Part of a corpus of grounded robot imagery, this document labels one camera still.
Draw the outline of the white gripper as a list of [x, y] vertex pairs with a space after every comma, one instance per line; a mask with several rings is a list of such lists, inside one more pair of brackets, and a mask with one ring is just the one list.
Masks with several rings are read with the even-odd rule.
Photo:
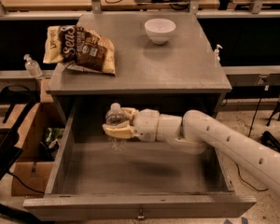
[[103, 130], [108, 136], [119, 139], [130, 139], [136, 136], [144, 142], [154, 142], [156, 140], [160, 112], [152, 109], [138, 111], [132, 107], [123, 107], [121, 111], [128, 119], [133, 119], [133, 127], [109, 126], [104, 124]]

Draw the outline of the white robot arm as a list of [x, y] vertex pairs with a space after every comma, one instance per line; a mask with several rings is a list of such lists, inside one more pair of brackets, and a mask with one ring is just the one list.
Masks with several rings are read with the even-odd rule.
[[199, 155], [210, 145], [280, 197], [280, 153], [201, 111], [190, 110], [179, 117], [119, 106], [108, 111], [103, 130], [118, 139], [165, 142], [190, 155]]

